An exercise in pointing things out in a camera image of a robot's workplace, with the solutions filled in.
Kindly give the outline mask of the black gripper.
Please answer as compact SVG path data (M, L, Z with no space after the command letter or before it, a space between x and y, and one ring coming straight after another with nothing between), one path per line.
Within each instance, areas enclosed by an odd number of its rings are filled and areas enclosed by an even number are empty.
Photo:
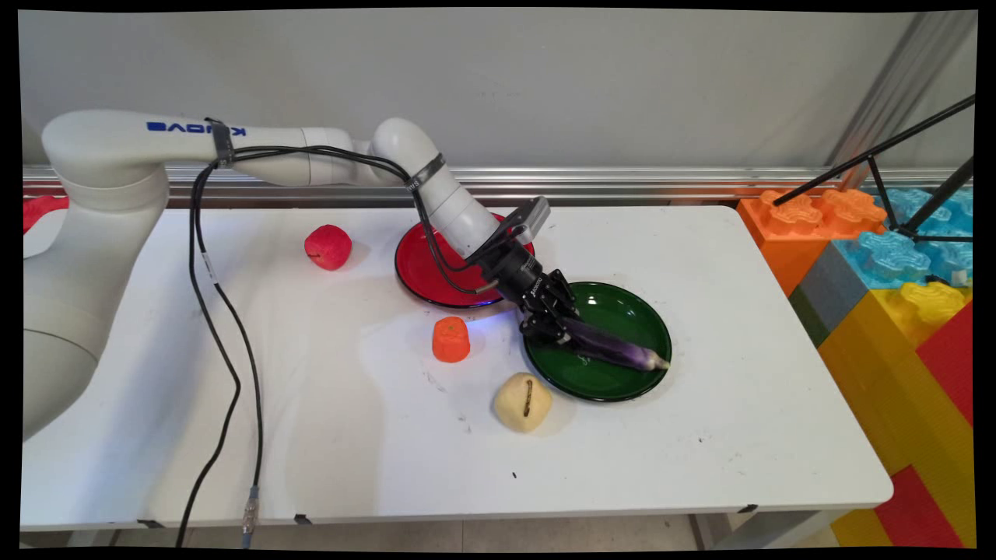
M543 266L516 239L494 242L475 253L482 277L520 309L519 332L538 344L563 345L570 341L565 319L580 321L576 296L561 269Z

